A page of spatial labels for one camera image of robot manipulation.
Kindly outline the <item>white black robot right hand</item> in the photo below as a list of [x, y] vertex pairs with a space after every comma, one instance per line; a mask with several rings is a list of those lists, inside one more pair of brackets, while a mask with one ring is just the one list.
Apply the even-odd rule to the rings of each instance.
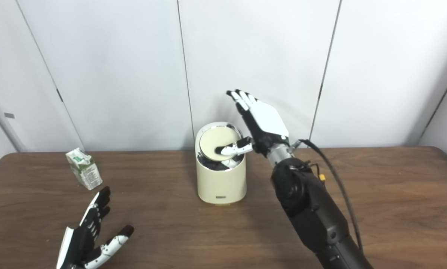
[[274, 145], [289, 146], [290, 133], [273, 106], [242, 90], [229, 90], [226, 94], [235, 102], [251, 136], [216, 147], [216, 154], [242, 155], [254, 151], [267, 157]]

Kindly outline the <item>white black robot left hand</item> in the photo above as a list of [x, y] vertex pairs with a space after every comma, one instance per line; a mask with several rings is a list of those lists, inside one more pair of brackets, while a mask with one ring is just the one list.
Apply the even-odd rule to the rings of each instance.
[[95, 245], [102, 230], [102, 220], [110, 212], [109, 186], [102, 188], [87, 206], [77, 228], [67, 227], [61, 242], [57, 269], [98, 269], [129, 240], [135, 231], [126, 225], [104, 244]]

